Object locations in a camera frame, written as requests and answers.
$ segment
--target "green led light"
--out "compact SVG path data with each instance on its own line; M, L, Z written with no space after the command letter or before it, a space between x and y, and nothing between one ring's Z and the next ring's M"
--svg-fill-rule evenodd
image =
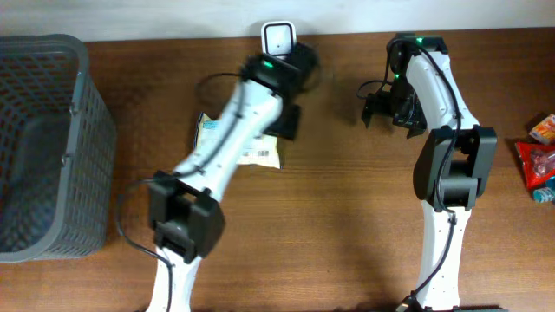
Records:
M267 68L274 68L274 64L268 62L268 61L262 61L262 64L264 66L266 66Z

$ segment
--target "chip bag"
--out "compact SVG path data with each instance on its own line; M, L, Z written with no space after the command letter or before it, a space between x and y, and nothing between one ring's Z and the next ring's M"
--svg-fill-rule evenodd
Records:
M535 126L530 135L545 145L555 144L555 114Z
M543 185L550 177L555 176L555 146L519 142L516 147L522 160L528 189Z

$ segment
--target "snack bag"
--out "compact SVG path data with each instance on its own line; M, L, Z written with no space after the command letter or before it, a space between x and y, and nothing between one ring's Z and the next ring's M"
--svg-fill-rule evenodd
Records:
M214 134L217 126L217 120L211 120L204 113L200 114L197 122L197 135L195 136L193 146L202 146L211 140L215 140ZM245 147L237 164L259 165L280 169L278 138L265 134L255 138L249 146Z
M551 114L535 126L530 135L542 144L555 144L555 114Z
M516 147L522 160L528 189L543 185L550 177L555 176L555 146L519 142Z

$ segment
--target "wire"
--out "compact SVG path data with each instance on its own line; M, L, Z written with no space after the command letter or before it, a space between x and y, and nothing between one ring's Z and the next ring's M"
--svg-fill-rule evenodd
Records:
M388 84L389 86L391 86L391 85L393 84L393 82L387 81L387 80L385 81L385 83L383 83L383 82L384 82L384 81L381 81L381 80L372 80L372 81L366 81L366 82L364 82L364 83L363 83L362 85L360 85L360 86L358 87L358 89L356 90L356 92L355 92L356 97L359 98L360 100L366 100L366 99L368 99L368 96L362 96L362 95L360 95L360 91L361 91L362 88L368 86L369 84L372 84L372 83L381 83L382 85L380 86L380 88L378 89L378 91L382 90L382 89L383 89L383 86L385 86L386 84Z
M418 293L421 290L423 290L430 283L430 281L434 278L434 276L437 274L437 272L440 271L441 267L443 266L443 264L445 262L445 259L447 259L447 254L449 253L449 249L451 247L451 241L453 240L454 227L455 227L456 222L457 222L456 213L455 213L455 211L453 211L451 209L448 209L445 206L445 203L443 202L443 194L441 193L441 181L443 179L443 173L445 171L445 167L447 165L447 162L448 162L449 158L451 157L451 154L454 151L456 140L460 135L460 128L461 128L462 120L461 120L461 115L460 115L460 110L459 110L459 103L457 102L457 97L454 94L453 87L449 83L449 80L447 79L447 77L445 76L443 71L440 69L440 67L435 62L434 58L421 45L419 45L415 42L412 42L408 39L404 39L404 38L394 38L394 39L392 39L388 43L388 46L387 46L388 58L387 58L387 61L386 61L386 73L385 73L385 77L384 77L383 80L386 81L387 78L388 78L389 60L390 60L390 57L391 57L391 50L392 50L392 48L395 44L400 43L400 42L406 43L406 44L408 44L408 45L410 45L414 48L417 48L419 51L421 51L428 58L428 60L430 61L430 63L434 67L437 75L441 78L443 83L446 85L447 91L449 92L449 95L451 96L451 99L453 100L453 107L454 107L454 111L455 111L454 118L456 119L456 128L455 128L454 133L453 133L453 138L451 139L451 142L449 143L447 151L446 151L445 155L443 156L443 159L441 160L440 168L438 170L437 177L436 177L436 180L435 180L435 196L437 198L438 205L440 206L440 208L443 211L447 212L450 215L449 222L451 223L451 226L450 226L450 229L449 229L449 235L447 237L445 250L443 251L443 256L441 257L441 260L438 262L437 266L435 267L435 270L430 274L430 276L426 280L424 280L424 282L418 288L415 289L415 291L413 291L411 293L412 297L416 297L416 295L418 295ZM384 86L384 83L380 86L380 88L376 92L379 92L380 90L382 90L383 86Z
M214 78L217 77L222 77L222 76L227 76L227 77L238 77L239 74L236 73L217 73L217 74L212 74L212 75L208 75L204 78L202 78L199 82L197 82L197 84L194 86L194 93L197 96L197 99L199 99L200 102L205 103L207 105L214 105L214 103L210 102L209 100L207 100L202 93L202 88L211 80L213 80Z
M441 256L441 260L439 261L439 263L437 263L437 266L435 267L434 271L428 276L428 278L426 278L426 280L424 280L424 282L422 282L422 284L418 286L418 288L416 288L415 291L412 292L411 296L416 296L421 290L423 290L424 287L426 287L430 283L430 281L434 278L437 272L441 270L443 263L445 263L445 259L447 259L449 248L451 248L451 242L453 241L454 227L457 225L457 221L454 215L449 219L449 223L451 224L451 226L449 226L449 235L447 236L447 242L445 243L445 251L443 251L443 256Z
M125 241L131 245L131 247L135 248L136 250L142 251L145 254L149 255L150 257L154 257L158 260L160 260L163 264L166 265L167 268L167 279L168 279L168 295L167 295L167 307L166 307L166 311L169 312L170 308L172 307L172 286L173 286L173 265L172 263L164 258L163 256L157 254L154 251L151 251L149 249L147 249L146 247L144 247L141 244L136 243L135 241L133 241L131 238L129 238L129 236L126 234L126 232L123 230L123 227L121 226L121 207L123 206L123 204L125 203L125 201L127 200L129 194L131 193L131 191L134 191L137 187L139 187L140 185L144 185L148 182L145 182L145 180L136 180L130 184L128 184L126 186L125 191L122 194L119 194L117 199L116 199L116 209L115 209L115 225L118 229L118 233L120 233L120 236L123 236L123 238L125 238Z
M195 87L195 90L200 90L202 88L202 86L205 83L209 82L211 79L214 79L214 78L220 77L220 76L224 76L224 75L225 76L228 76L228 75L238 76L238 74L231 74L231 73L219 73L219 74L209 75L209 76L203 78L199 83L197 83L197 85ZM145 246L136 243L135 241L133 241L126 234L126 232L123 230L123 227L121 226L121 208L122 208L123 204L126 202L126 200L128 199L128 196L131 193L131 191L134 191L136 188L138 188L141 185L146 185L146 184L150 184L150 183L153 183L153 182L162 182L162 181L167 181L167 180L182 179L184 177L193 175L197 172L202 172L202 170L216 157L216 155L218 154L221 147L227 142L227 139L232 134L233 130L235 129L236 125L238 124L239 119L241 119L243 117L243 110L244 110L244 107L245 107L245 84L243 82L240 82L239 90L240 90L239 91L240 93L239 93L239 99L238 99L238 110L235 113L235 118L233 119L232 124L229 126L227 131L224 133L224 135L222 136L222 138L220 139L218 144L214 147L214 149L212 149L211 153L199 165L195 166L193 169L191 169L187 172L176 172L175 174L173 174L170 177L135 180L134 182L131 182L130 184L128 184L126 186L124 192L122 194L119 194L118 197L117 197L117 200L116 200L115 224L116 224L117 230L120 233L120 235L125 238L125 241L131 247L149 255L150 257L154 257L154 258L160 260L167 267L167 274L168 274L168 280L169 280L168 298L167 298L167 307L166 307L167 312L170 311L170 308L172 306L173 265L168 259L164 258L163 256L157 254L156 252L154 252L152 250L149 250Z
M411 118L413 118L413 114L415 114L415 103L416 103L416 92L413 91L412 101L410 102L412 107L410 108L410 112L408 114L407 119L405 122L402 123L403 126L407 125Z

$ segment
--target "red snack package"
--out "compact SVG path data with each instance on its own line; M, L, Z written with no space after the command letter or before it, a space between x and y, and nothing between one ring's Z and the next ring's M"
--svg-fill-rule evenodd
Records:
M555 146L545 146L540 144L529 144L518 142L516 144L519 151L520 160L522 160L522 168L526 177L526 187L532 189L536 186L543 185L550 177L555 176L555 169L550 170L547 174L540 176L534 170L534 160L538 157L538 153L549 153L555 151Z

